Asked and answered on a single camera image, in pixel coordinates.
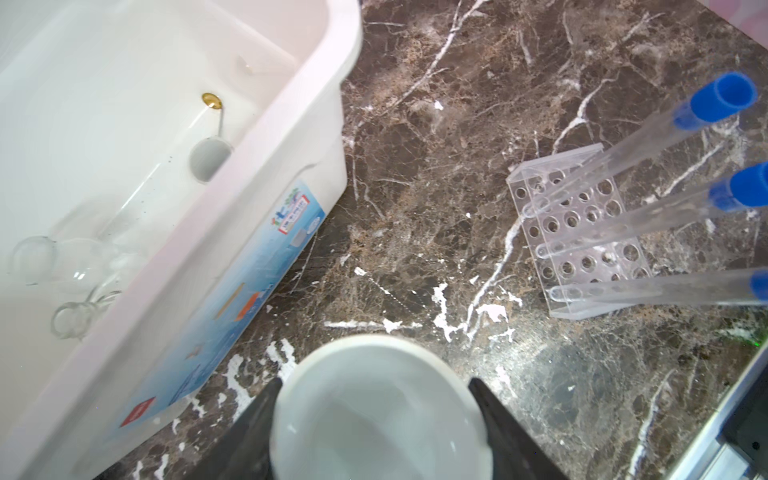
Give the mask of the white ceramic evaporating dish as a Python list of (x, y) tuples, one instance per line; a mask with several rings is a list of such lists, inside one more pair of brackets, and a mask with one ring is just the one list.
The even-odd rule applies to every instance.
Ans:
[(332, 341), (302, 360), (276, 399), (277, 479), (490, 479), (493, 453), (466, 382), (417, 344)]

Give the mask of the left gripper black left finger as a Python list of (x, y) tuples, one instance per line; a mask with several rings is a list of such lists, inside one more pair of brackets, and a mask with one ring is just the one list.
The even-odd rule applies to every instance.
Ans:
[(274, 479), (270, 435), (282, 380), (273, 378), (185, 479)]

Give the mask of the small clear glass beaker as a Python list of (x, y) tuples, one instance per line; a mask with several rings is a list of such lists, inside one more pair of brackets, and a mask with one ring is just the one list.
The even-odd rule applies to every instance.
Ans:
[(31, 236), (9, 256), (11, 275), (26, 285), (42, 285), (65, 293), (88, 293), (139, 268), (144, 256), (110, 242)]

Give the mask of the clear glass flask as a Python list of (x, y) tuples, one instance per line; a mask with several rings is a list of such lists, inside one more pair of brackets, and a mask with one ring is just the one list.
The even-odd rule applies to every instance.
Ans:
[(110, 282), (97, 286), (82, 301), (66, 302), (53, 313), (50, 331), (58, 339), (83, 340), (91, 327), (118, 299), (123, 286)]

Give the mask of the clear plastic test tube rack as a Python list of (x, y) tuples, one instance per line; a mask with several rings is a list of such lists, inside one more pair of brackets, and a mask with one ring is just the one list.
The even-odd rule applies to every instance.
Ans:
[(651, 275), (635, 237), (602, 245), (586, 243), (590, 234), (600, 233), (607, 221), (624, 212), (611, 176), (592, 181), (542, 213), (532, 217), (523, 213), (533, 199), (561, 184), (602, 150), (597, 143), (541, 157), (513, 167), (507, 177), (549, 315), (554, 318), (583, 320), (627, 308), (627, 302), (595, 302), (587, 296), (600, 294), (605, 282)]

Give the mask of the test tube with blue cap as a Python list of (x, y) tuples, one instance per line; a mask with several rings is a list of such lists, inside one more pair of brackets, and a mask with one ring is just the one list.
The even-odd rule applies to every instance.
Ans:
[(678, 274), (603, 283), (571, 284), (549, 290), (569, 304), (765, 305), (765, 268)]

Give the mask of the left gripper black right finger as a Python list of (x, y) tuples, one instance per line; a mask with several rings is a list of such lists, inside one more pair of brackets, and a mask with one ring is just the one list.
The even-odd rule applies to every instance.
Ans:
[(468, 388), (486, 425), (487, 443), (493, 453), (493, 480), (567, 480), (480, 378), (473, 377)]

